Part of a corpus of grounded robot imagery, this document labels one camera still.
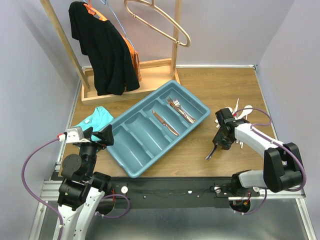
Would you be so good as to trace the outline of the white ceramic spoon left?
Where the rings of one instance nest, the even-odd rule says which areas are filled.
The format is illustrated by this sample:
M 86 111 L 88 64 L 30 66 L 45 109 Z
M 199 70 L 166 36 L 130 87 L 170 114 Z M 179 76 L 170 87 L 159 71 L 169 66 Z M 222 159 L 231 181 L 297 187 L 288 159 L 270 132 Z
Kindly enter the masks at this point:
M 216 116 L 215 122 L 221 123 L 224 120 L 227 120 L 227 119 L 230 119 L 233 117 L 233 110 L 230 107 L 225 107 L 225 108 L 218 110 L 215 113 L 215 116 Z

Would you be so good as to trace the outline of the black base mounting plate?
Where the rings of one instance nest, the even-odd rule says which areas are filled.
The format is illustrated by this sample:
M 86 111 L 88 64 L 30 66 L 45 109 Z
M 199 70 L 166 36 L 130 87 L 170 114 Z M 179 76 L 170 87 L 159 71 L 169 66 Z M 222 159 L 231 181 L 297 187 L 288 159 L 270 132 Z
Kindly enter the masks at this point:
M 124 195 L 131 209 L 228 208 L 230 177 L 112 177 L 116 194 Z

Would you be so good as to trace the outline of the wooden clothes rack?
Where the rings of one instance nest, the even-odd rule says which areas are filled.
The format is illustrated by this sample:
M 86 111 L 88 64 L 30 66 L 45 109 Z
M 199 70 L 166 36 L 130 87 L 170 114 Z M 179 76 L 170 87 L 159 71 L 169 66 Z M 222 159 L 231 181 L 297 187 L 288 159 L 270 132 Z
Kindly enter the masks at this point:
M 180 82 L 170 58 L 140 62 L 132 43 L 89 0 L 68 5 L 71 36 L 91 64 L 84 71 L 50 1 L 41 4 L 82 82 L 84 105 L 146 96 L 170 80 Z

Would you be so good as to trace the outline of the aluminium frame rail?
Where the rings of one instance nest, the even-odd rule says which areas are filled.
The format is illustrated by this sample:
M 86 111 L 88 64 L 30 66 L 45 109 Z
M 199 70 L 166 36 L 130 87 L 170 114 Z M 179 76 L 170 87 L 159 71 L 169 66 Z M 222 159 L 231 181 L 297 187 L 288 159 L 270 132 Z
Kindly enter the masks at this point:
M 104 177 L 89 183 L 47 181 L 30 234 L 37 240 L 53 202 L 59 214 L 55 240 L 84 240 L 94 217 L 118 219 L 133 209 L 216 208 L 247 216 L 261 213 L 268 200 L 296 199 L 308 239 L 316 238 L 304 193 L 273 193 L 258 185 L 241 186 L 230 177 Z

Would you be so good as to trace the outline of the copper metal hanger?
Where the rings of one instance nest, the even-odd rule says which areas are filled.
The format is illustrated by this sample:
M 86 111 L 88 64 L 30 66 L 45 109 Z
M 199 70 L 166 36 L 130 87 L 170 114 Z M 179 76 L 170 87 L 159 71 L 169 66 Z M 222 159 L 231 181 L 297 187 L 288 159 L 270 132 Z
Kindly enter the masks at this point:
M 187 31 L 183 29 L 180 25 L 181 21 L 181 11 L 182 11 L 182 1 L 175 0 L 174 1 L 174 12 L 178 11 L 178 15 L 174 13 L 174 16 L 169 15 L 166 11 L 156 5 L 155 0 L 125 0 L 124 6 L 126 11 L 134 17 L 139 22 L 145 24 L 149 28 L 153 29 L 154 31 L 158 32 L 159 34 L 163 35 L 167 39 L 170 39 L 173 43 L 177 44 L 178 46 L 188 48 L 191 45 L 191 38 Z M 143 6 L 143 10 L 146 10 L 146 19 L 142 16 L 142 11 L 139 10 L 135 12 L 135 10 L 131 10 L 131 7 L 139 7 Z M 160 20 L 160 22 L 167 22 L 173 26 L 173 33 L 168 34 L 158 27 L 160 26 L 159 23 L 156 23 L 156 20 Z

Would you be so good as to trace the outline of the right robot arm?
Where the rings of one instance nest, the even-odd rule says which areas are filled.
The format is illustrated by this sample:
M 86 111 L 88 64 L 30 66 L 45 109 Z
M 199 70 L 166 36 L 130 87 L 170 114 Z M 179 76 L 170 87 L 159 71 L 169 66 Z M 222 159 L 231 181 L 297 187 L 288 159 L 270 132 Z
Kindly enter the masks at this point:
M 230 191 L 241 196 L 249 188 L 257 187 L 273 193 L 296 192 L 304 188 L 307 176 L 298 146 L 283 143 L 256 128 L 256 124 L 235 118 L 228 109 L 215 113 L 219 129 L 212 142 L 214 147 L 229 150 L 235 141 L 243 142 L 263 158 L 262 170 L 245 170 L 232 175 Z

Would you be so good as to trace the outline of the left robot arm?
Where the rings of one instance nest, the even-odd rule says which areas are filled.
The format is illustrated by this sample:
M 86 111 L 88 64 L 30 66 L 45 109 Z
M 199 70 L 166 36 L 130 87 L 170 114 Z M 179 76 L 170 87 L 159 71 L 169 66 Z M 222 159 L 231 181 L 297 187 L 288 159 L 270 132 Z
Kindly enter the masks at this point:
M 92 127 L 73 127 L 58 135 L 61 142 L 79 147 L 62 161 L 58 220 L 54 237 L 58 240 L 83 240 L 100 200 L 111 192 L 111 177 L 94 171 L 97 152 L 114 144 L 112 125 L 102 131 Z

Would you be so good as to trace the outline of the black t-shirt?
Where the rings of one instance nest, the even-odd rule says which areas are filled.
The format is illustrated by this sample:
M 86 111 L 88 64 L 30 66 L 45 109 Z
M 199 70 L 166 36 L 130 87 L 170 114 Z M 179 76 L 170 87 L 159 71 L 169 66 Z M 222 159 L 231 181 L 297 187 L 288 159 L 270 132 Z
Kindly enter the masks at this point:
M 121 34 L 109 21 L 89 14 L 84 2 L 74 1 L 68 9 L 71 37 L 79 42 L 94 72 L 98 96 L 121 96 L 140 88 L 131 59 L 125 56 Z

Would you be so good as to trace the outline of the orange garment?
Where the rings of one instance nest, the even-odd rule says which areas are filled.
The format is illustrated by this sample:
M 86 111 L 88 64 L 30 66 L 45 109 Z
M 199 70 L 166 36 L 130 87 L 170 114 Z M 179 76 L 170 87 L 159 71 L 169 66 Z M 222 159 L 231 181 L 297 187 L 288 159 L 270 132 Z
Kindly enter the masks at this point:
M 140 57 L 138 52 L 134 49 L 133 44 L 129 42 L 129 40 L 127 38 L 125 38 L 124 35 L 120 35 L 122 37 L 123 40 L 123 52 L 124 55 L 127 58 L 131 59 L 131 64 L 133 66 L 135 75 L 137 77 L 137 80 L 139 82 L 142 81 L 142 75 L 141 75 L 141 68 L 140 68 Z

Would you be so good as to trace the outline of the dark copper fork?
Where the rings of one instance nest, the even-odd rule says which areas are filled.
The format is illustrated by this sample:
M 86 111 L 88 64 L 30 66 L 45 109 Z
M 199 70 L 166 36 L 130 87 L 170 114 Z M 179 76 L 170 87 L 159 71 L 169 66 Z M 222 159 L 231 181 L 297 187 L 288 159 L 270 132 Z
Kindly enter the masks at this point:
M 179 105 L 175 104 L 170 98 L 167 99 L 168 104 L 177 111 L 188 123 L 193 124 L 196 122 L 189 114 L 187 114 Z

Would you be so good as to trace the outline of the copper knife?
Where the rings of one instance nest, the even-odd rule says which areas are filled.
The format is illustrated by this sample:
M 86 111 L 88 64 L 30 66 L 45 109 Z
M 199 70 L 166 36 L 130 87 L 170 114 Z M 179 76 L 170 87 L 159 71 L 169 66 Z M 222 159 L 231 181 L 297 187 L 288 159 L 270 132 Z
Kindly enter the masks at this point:
M 180 134 L 170 125 L 168 124 L 159 114 L 157 114 L 153 109 L 151 110 L 152 114 L 156 117 L 156 119 L 165 127 L 167 127 L 167 129 L 174 134 L 175 136 L 179 136 Z

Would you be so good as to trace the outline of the orange plastic hanger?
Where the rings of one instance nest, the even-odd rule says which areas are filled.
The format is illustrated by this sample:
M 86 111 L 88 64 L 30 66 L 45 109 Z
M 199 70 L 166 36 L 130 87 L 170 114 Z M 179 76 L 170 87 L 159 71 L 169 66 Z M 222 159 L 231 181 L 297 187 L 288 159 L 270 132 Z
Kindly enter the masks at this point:
M 94 16 L 95 18 L 97 18 L 98 20 L 103 21 L 103 22 L 108 20 L 102 13 L 100 13 L 98 10 L 96 10 L 95 8 L 92 7 L 92 4 L 91 4 L 90 1 L 85 2 L 83 5 L 85 6 L 87 12 L 90 15 Z

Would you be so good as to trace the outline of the teal folded t-shirt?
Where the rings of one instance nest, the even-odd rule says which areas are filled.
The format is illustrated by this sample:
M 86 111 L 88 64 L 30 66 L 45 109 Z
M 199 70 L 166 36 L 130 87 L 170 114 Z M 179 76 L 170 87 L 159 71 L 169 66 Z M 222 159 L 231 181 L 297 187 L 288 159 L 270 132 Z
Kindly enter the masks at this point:
M 93 132 L 102 132 L 113 120 L 114 117 L 103 106 L 97 106 L 91 115 L 73 126 L 73 128 L 80 127 L 85 132 L 85 130 L 92 127 Z

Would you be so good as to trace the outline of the large white ceramic spoon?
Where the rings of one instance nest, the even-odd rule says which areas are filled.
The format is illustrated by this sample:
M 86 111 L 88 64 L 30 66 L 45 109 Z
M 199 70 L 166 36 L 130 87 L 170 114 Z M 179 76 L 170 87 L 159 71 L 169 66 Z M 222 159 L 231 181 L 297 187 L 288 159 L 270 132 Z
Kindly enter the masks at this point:
M 238 116 L 238 119 L 246 118 L 252 111 L 253 107 L 251 105 L 246 105 L 241 114 Z

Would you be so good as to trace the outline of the silver fork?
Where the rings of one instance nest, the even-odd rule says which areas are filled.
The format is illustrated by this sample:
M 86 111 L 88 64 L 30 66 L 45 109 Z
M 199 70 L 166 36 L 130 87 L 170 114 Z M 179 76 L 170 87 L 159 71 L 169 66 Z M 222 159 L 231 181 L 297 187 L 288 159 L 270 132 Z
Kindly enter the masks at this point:
M 191 115 L 189 115 L 181 106 L 180 102 L 175 99 L 173 100 L 173 104 L 175 106 L 175 108 L 178 110 L 178 112 L 180 114 L 182 114 L 182 116 L 191 124 L 194 124 L 196 122 L 196 119 L 193 118 Z

